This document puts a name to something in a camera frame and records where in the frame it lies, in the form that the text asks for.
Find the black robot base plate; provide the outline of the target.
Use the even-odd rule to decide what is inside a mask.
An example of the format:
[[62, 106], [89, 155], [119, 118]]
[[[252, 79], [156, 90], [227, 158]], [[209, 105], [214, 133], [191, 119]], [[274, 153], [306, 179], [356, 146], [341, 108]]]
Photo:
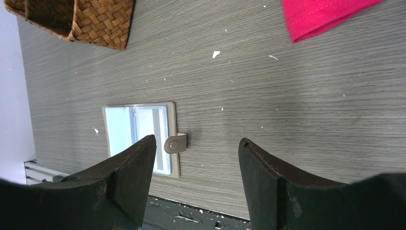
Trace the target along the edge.
[[247, 219], [149, 195], [140, 230], [250, 230]]

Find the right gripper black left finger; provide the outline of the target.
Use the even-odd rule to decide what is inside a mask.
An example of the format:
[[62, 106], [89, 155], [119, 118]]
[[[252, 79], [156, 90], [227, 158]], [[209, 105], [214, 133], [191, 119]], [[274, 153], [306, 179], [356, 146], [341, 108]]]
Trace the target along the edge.
[[59, 182], [0, 182], [3, 230], [136, 230], [143, 225], [156, 138]]

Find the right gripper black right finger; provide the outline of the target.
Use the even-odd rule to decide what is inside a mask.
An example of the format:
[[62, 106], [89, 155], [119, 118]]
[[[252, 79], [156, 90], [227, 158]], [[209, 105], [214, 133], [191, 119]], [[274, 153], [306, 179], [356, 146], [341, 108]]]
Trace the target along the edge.
[[281, 160], [248, 138], [238, 158], [254, 230], [403, 230], [406, 175], [384, 173], [351, 184]]

